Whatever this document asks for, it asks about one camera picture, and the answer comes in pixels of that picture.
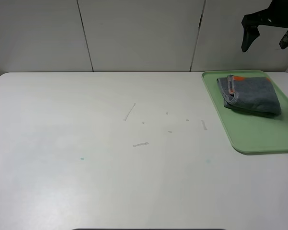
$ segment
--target folded fabric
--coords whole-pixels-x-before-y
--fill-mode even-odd
[[[273,84],[266,77],[228,75],[226,78],[218,78],[217,84],[226,108],[263,116],[281,114]]]

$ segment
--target gray cloth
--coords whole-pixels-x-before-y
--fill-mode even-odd
[[[263,116],[281,114],[273,84],[266,77],[228,75],[226,78],[218,78],[217,84],[226,108]]]

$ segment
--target scratch mark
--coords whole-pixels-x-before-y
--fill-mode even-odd
[[[136,105],[136,103],[133,104],[133,106],[132,106],[132,108],[130,109],[129,113],[126,115],[124,121],[127,120],[128,116],[129,116],[129,114],[130,114],[130,112],[132,111],[132,109],[134,108],[135,105]]]
[[[149,143],[148,142],[145,142],[145,143],[140,143],[140,144],[137,144],[137,145],[133,145],[133,147],[137,147],[137,146],[140,146],[140,145],[148,145]]]
[[[207,127],[206,127],[205,121],[201,120],[201,123],[202,123],[202,126],[203,126],[203,130],[207,131]]]

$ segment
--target panel seam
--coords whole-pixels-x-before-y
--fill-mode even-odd
[[[197,48],[198,38],[199,38],[199,34],[200,34],[200,27],[201,27],[201,22],[202,22],[202,18],[203,18],[203,13],[204,13],[205,7],[206,7],[206,2],[207,2],[207,0],[204,0],[204,2],[203,2],[203,7],[202,7],[202,11],[201,11],[200,21],[199,21],[199,25],[198,25],[198,33],[197,33],[196,40],[195,40],[195,46],[194,46],[194,50],[193,50],[192,62],[191,62],[191,66],[190,66],[190,72],[192,71],[192,66],[193,66],[194,57],[195,57],[195,51],[196,51],[196,48]]]
[[[86,39],[86,34],[85,34],[85,30],[84,30],[84,25],[83,25],[83,19],[82,19],[82,15],[81,15],[81,11],[80,11],[80,6],[79,6],[79,1],[78,1],[78,0],[77,0],[77,5],[78,5],[78,10],[79,10],[80,18],[81,18],[81,23],[82,23],[82,29],[83,29],[83,33],[84,33],[86,48],[87,48],[88,56],[89,56],[89,58],[90,58],[91,67],[92,67],[92,58],[91,58],[91,54],[90,54],[90,49],[88,48],[88,43],[87,43],[87,39]]]

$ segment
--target small debris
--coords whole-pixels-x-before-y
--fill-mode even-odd
[[[203,126],[203,130],[207,131],[207,127],[206,127],[205,121],[201,120],[201,123],[202,123],[202,126]]]
[[[148,145],[149,143],[148,142],[145,142],[145,143],[140,143],[140,144],[137,144],[137,145],[133,145],[133,147],[137,147],[137,146],[140,146],[140,145]]]
[[[132,111],[132,109],[134,108],[135,105],[136,105],[136,103],[133,104],[133,106],[132,106],[132,108],[130,109],[129,113],[126,115],[124,121],[127,121],[127,118],[128,118],[130,112]]]

